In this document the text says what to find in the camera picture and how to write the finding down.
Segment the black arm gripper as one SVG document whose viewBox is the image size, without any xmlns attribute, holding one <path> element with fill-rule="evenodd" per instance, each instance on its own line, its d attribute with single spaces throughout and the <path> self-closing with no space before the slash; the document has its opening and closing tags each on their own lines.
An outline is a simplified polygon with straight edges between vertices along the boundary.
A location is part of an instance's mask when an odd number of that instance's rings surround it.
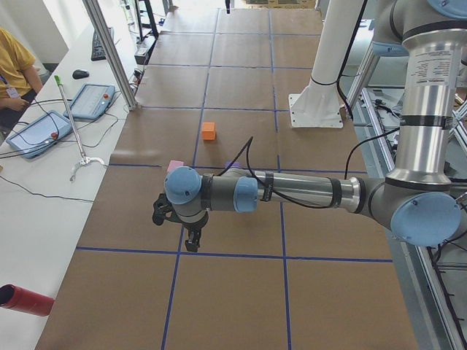
<svg viewBox="0 0 467 350">
<path fill-rule="evenodd" d="M 206 219 L 197 222 L 185 223 L 184 227 L 188 230 L 188 239 L 185 241 L 185 248 L 188 252 L 197 252 L 200 247 L 201 231 L 206 226 Z"/>
</svg>

